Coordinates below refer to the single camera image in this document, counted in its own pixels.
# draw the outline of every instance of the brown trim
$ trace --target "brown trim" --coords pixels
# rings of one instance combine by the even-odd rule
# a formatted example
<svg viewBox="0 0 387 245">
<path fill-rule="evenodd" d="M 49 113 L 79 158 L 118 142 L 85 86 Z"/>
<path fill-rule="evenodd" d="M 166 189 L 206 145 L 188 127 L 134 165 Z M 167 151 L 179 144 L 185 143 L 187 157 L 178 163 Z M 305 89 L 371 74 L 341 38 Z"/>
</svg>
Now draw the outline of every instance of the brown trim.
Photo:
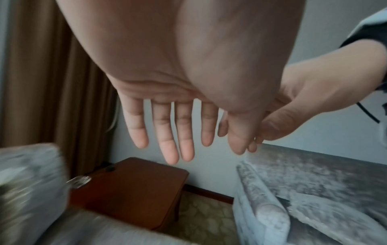
<svg viewBox="0 0 387 245">
<path fill-rule="evenodd" d="M 184 187 L 183 187 L 183 191 L 187 191 L 187 192 L 190 192 L 190 193 L 193 193 L 193 194 L 197 194 L 197 195 L 200 195 L 200 196 L 204 196 L 204 197 L 208 197 L 208 198 L 211 198 L 211 199 L 215 199 L 215 200 L 218 200 L 218 201 L 221 201 L 221 202 L 224 202 L 224 203 L 233 204 L 233 202 L 234 202 L 234 198 L 233 197 L 229 197 L 229 196 L 226 196 L 226 195 L 223 195 L 223 194 L 220 194 L 220 193 L 216 193 L 216 192 L 213 192 L 213 191 L 208 191 L 208 190 L 196 187 L 196 186 L 192 186 L 190 184 L 185 184 Z"/>
</svg>

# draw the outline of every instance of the white cable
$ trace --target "white cable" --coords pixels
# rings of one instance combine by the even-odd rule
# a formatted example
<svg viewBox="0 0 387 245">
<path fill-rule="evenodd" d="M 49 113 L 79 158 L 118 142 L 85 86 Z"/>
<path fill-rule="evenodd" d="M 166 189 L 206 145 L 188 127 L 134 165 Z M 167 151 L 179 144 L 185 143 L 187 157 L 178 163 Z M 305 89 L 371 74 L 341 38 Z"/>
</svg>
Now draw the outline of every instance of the white cable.
<svg viewBox="0 0 387 245">
<path fill-rule="evenodd" d="M 114 128 L 114 126 L 117 124 L 118 113 L 120 110 L 121 110 L 121 103 L 120 103 L 120 99 L 117 98 L 113 121 L 110 124 L 109 128 L 106 130 L 106 133 L 109 132 L 110 130 L 112 130 Z"/>
</svg>

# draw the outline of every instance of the hand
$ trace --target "hand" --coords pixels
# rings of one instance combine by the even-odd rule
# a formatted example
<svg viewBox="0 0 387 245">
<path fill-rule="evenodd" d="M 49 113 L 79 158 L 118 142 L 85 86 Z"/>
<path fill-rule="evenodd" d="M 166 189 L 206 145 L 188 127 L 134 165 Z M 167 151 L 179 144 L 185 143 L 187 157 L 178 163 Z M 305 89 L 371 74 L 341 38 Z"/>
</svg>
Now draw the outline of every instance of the hand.
<svg viewBox="0 0 387 245">
<path fill-rule="evenodd" d="M 275 101 L 266 109 L 255 142 L 282 138 L 313 116 L 357 103 L 380 85 L 386 70 L 386 48 L 373 40 L 360 40 L 327 55 L 289 65 Z M 218 135 L 226 135 L 227 127 L 225 114 Z M 251 144 L 249 151 L 255 150 Z"/>
<path fill-rule="evenodd" d="M 205 101 L 203 143 L 212 142 L 220 107 L 229 112 L 231 149 L 245 151 L 277 94 L 305 0 L 57 2 L 117 89 L 134 143 L 148 145 L 142 101 L 151 99 L 160 148 L 174 164 L 179 155 L 170 123 L 172 101 L 181 122 L 177 131 L 184 160 L 194 156 L 194 98 Z"/>
</svg>

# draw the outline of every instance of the black sleeve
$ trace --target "black sleeve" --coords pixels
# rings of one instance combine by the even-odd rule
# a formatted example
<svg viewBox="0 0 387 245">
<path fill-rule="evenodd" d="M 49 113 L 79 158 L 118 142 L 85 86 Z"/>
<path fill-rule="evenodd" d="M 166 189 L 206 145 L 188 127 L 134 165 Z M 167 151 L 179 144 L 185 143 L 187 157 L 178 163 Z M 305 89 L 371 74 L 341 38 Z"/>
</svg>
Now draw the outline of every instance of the black sleeve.
<svg viewBox="0 0 387 245">
<path fill-rule="evenodd" d="M 387 22 L 378 25 L 366 25 L 354 35 L 350 36 L 345 42 L 340 46 L 344 47 L 353 42 L 356 42 L 361 39 L 371 39 L 382 43 L 387 49 Z M 377 90 L 383 90 L 387 92 L 387 74 L 384 76 L 382 84 L 377 88 Z"/>
</svg>

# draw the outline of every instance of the wooden side table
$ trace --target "wooden side table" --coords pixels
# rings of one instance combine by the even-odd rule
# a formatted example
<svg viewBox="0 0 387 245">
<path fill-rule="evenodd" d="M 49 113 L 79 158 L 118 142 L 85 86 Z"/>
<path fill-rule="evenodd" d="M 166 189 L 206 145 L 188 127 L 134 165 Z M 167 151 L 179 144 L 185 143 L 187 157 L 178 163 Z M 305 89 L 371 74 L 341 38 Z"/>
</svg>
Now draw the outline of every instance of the wooden side table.
<svg viewBox="0 0 387 245">
<path fill-rule="evenodd" d="M 134 157 L 115 167 L 90 175 L 88 185 L 71 192 L 70 205 L 149 230 L 161 230 L 172 215 L 178 219 L 186 170 Z"/>
</svg>

